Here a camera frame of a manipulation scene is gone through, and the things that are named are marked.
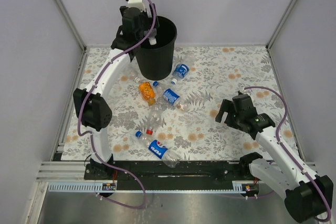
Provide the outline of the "orange juice bottle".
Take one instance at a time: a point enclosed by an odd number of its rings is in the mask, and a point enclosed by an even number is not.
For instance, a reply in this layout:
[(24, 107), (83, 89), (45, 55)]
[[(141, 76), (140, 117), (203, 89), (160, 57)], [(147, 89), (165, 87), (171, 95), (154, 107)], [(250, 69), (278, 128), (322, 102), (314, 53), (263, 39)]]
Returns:
[(154, 90), (149, 82), (141, 83), (139, 85), (139, 90), (142, 98), (149, 106), (152, 106), (156, 102)]

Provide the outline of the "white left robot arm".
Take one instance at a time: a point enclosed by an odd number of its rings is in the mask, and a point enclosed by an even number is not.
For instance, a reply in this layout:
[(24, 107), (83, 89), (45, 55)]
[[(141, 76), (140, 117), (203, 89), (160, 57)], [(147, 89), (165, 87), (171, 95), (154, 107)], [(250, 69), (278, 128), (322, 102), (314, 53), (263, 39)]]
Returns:
[(108, 163), (112, 153), (107, 126), (112, 111), (106, 98), (121, 71), (132, 62), (141, 44), (154, 37), (159, 24), (154, 5), (148, 9), (122, 6), (120, 11), (122, 24), (103, 66), (85, 88), (73, 92), (77, 132), (90, 137), (91, 158), (98, 163), (95, 171), (102, 179), (109, 179), (114, 173), (113, 165)]

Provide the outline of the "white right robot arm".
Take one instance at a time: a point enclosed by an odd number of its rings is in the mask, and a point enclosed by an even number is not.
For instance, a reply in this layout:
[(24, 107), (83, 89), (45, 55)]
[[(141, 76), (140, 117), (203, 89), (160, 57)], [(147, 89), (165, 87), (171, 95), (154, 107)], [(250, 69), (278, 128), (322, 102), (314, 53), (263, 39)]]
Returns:
[(274, 121), (266, 113), (257, 113), (249, 95), (224, 99), (215, 120), (247, 133), (276, 164), (273, 167), (258, 153), (247, 154), (239, 160), (243, 179), (262, 180), (283, 199), (288, 213), (298, 223), (321, 214), (327, 215), (325, 222), (331, 219), (332, 180), (327, 175), (319, 176), (280, 138)]

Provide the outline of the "clear bottle red cap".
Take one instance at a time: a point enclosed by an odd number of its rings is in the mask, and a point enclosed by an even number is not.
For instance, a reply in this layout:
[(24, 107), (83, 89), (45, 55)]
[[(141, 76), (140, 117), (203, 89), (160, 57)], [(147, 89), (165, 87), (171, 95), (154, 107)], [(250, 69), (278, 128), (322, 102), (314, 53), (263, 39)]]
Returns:
[(159, 127), (166, 125), (163, 112), (166, 109), (163, 103), (155, 103), (151, 106), (147, 122), (145, 124), (146, 134), (152, 135)]

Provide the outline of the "clear bottle white cap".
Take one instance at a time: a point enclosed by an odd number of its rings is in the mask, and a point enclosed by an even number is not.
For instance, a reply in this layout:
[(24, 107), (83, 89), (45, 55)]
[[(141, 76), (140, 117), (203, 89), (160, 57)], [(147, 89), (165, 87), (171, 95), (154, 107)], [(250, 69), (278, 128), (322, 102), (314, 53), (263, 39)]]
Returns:
[(132, 68), (132, 67), (129, 67), (127, 69), (127, 76), (129, 78), (129, 80), (132, 80), (135, 83), (140, 83), (141, 82), (141, 78), (140, 78), (139, 72), (136, 69)]
[(151, 46), (156, 45), (156, 35), (157, 35), (157, 31), (156, 29), (154, 29), (148, 36), (148, 40)]

